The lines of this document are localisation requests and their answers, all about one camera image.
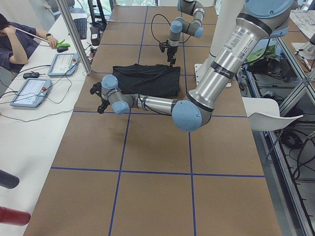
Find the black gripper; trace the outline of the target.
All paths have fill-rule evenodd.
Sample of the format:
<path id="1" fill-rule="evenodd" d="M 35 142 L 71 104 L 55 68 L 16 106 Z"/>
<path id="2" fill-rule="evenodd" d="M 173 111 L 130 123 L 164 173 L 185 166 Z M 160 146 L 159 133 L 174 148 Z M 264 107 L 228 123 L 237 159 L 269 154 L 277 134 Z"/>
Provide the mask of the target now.
<path id="1" fill-rule="evenodd" d="M 107 108 L 107 105 L 110 104 L 110 102 L 108 101 L 108 93 L 103 93 L 103 92 L 101 93 L 101 101 L 102 101 L 102 104 L 98 106 L 97 108 L 97 112 L 99 114 L 103 114 Z"/>
<path id="2" fill-rule="evenodd" d="M 169 65 L 173 66 L 176 62 L 175 54 L 177 53 L 178 46 L 167 46 L 167 56 L 169 57 Z"/>

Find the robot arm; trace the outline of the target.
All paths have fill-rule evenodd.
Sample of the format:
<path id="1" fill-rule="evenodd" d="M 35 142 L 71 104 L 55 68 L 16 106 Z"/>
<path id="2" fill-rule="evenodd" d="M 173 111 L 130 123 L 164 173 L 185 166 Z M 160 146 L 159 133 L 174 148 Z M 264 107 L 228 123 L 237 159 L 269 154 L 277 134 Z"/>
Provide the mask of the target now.
<path id="1" fill-rule="evenodd" d="M 170 66 L 176 62 L 175 54 L 178 50 L 181 33 L 200 38 L 204 32 L 202 21 L 205 16 L 205 9 L 200 2 L 197 0 L 179 0 L 177 9 L 181 13 L 192 16 L 193 20 L 187 22 L 182 17 L 177 17 L 171 22 L 169 39 L 166 41 L 167 61 L 170 62 Z"/>
<path id="2" fill-rule="evenodd" d="M 199 83 L 183 100 L 123 94 L 117 78 L 107 75 L 101 82 L 102 105 L 98 110 L 103 112 L 107 106 L 117 114 L 131 108 L 149 110 L 171 116 L 183 131 L 197 130 L 210 121 L 215 100 L 256 44 L 287 33 L 292 5 L 291 0 L 223 1 L 215 28 L 215 36 L 221 36 L 221 49 L 216 56 L 210 55 L 204 61 Z"/>

